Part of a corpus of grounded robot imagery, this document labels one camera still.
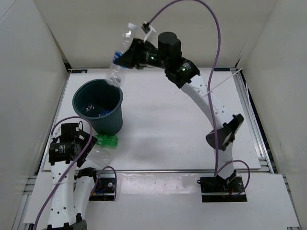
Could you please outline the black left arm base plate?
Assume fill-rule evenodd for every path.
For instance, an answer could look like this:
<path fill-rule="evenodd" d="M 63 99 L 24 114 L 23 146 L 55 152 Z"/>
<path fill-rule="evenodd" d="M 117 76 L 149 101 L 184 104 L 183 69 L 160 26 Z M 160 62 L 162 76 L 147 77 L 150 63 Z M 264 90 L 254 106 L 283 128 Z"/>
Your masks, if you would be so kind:
<path fill-rule="evenodd" d="M 115 176 L 102 176 L 99 178 L 98 184 L 93 195 L 89 198 L 90 201 L 115 201 L 117 180 Z"/>

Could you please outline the blue label bottle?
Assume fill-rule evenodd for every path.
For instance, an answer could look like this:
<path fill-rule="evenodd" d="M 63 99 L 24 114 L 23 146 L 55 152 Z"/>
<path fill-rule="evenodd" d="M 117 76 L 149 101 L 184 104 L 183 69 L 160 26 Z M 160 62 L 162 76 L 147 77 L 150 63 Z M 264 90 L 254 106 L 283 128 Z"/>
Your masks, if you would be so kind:
<path fill-rule="evenodd" d="M 115 61 L 129 49 L 135 37 L 136 30 L 137 26 L 135 24 L 128 23 L 128 28 L 122 35 L 122 38 L 120 40 L 121 43 L 117 46 L 117 49 L 115 50 L 112 62 L 106 74 L 106 81 L 109 85 L 120 88 L 123 84 L 126 74 L 126 67 L 115 64 Z"/>
<path fill-rule="evenodd" d="M 82 113 L 87 117 L 102 117 L 110 113 L 110 110 L 105 109 L 95 103 L 84 106 Z"/>

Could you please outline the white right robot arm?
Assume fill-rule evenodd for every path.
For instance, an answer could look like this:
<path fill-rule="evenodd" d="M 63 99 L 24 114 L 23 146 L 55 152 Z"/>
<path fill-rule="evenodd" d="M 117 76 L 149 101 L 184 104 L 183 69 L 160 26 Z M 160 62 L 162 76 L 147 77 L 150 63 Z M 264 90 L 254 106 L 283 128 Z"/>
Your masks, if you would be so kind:
<path fill-rule="evenodd" d="M 161 68 L 168 80 L 193 100 L 213 127 L 206 135 L 206 141 L 215 151 L 215 185 L 220 191 L 229 190 L 236 177 L 233 142 L 244 118 L 242 114 L 227 111 L 209 91 L 209 81 L 203 79 L 192 61 L 182 56 L 181 41 L 177 35 L 173 32 L 159 34 L 157 47 L 149 41 L 134 38 L 123 51 L 115 53 L 113 62 L 128 69 L 142 69 L 144 66 Z"/>

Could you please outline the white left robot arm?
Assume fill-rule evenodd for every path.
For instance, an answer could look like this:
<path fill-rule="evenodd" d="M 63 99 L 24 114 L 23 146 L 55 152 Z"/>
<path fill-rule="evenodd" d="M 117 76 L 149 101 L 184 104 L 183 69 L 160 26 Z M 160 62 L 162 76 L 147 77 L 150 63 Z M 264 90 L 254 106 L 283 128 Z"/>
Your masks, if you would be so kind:
<path fill-rule="evenodd" d="M 52 192 L 43 206 L 50 204 L 46 229 L 86 230 L 85 211 L 90 193 L 100 188 L 95 168 L 75 172 L 97 139 L 79 127 L 78 123 L 64 123 L 52 139 L 48 154 L 52 177 Z"/>

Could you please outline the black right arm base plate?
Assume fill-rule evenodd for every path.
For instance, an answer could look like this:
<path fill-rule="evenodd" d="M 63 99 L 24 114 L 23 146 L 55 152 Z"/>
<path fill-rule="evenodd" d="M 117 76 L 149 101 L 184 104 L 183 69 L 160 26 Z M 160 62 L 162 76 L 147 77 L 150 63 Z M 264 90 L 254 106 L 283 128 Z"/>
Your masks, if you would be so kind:
<path fill-rule="evenodd" d="M 236 176 L 227 187 L 214 177 L 201 177 L 197 180 L 197 184 L 201 186 L 203 203 L 247 202 L 241 176 Z"/>

